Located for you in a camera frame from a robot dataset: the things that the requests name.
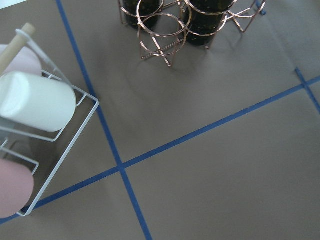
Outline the middle dark green bottle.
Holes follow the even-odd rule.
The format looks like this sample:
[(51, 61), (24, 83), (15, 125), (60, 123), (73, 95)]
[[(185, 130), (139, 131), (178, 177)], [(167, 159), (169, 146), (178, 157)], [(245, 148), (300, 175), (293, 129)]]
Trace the middle dark green bottle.
[(183, 14), (188, 30), (186, 41), (194, 46), (208, 46), (233, 4), (233, 0), (189, 0)]

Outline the dark green bottle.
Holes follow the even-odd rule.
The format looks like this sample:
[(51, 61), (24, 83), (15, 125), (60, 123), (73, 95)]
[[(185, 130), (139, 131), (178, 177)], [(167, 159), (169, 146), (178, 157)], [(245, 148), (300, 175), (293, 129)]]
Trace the dark green bottle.
[(233, 0), (189, 0), (183, 14), (188, 30), (186, 41), (194, 46), (208, 46), (233, 4)]
[[(126, 11), (125, 14), (125, 21), (126, 23), (134, 28), (138, 28), (138, 19), (137, 19), (137, 6), (139, 0), (123, 0), (122, 1), (122, 7)], [(162, 6), (162, 1), (161, 0), (142, 0), (140, 5), (139, 5), (139, 10), (138, 13), (140, 15), (140, 19), (144, 21), (144, 25), (152, 29), (156, 23), (158, 22), (159, 17), (154, 16), (150, 17), (149, 19), (146, 20), (148, 16), (151, 14), (158, 13), (161, 9)]]

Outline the light pink cup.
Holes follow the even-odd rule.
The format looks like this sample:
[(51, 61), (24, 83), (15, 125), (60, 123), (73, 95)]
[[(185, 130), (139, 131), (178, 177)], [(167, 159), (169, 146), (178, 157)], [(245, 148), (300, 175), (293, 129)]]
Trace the light pink cup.
[(1, 76), (14, 71), (41, 77), (42, 64), (36, 53), (25, 46), (11, 61)]

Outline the salmon pink cup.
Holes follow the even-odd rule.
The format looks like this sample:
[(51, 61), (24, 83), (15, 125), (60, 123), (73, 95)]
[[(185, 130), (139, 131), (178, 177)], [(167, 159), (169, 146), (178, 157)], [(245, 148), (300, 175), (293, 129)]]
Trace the salmon pink cup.
[(34, 177), (25, 165), (0, 160), (0, 217), (19, 212), (29, 201), (34, 189)]

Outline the white cup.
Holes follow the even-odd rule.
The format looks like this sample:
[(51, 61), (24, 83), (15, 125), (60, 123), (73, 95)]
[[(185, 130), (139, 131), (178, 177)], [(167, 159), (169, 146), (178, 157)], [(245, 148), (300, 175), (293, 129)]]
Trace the white cup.
[(13, 122), (57, 132), (71, 121), (76, 103), (65, 82), (20, 71), (0, 77), (0, 116)]

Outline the front dark green bottle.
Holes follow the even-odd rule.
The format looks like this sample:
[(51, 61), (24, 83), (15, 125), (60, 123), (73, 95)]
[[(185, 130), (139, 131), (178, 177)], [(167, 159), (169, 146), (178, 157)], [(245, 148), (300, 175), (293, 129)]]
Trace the front dark green bottle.
[[(126, 23), (134, 28), (138, 28), (138, 19), (137, 19), (137, 6), (139, 0), (123, 0), (122, 1), (122, 7), (126, 11), (125, 14), (125, 21)], [(158, 22), (159, 17), (154, 16), (150, 17), (149, 19), (146, 20), (148, 16), (151, 14), (158, 13), (161, 9), (162, 6), (162, 1), (161, 0), (142, 0), (140, 5), (139, 5), (139, 10), (138, 13), (140, 15), (140, 19), (144, 21), (144, 25), (152, 29), (156, 23)]]

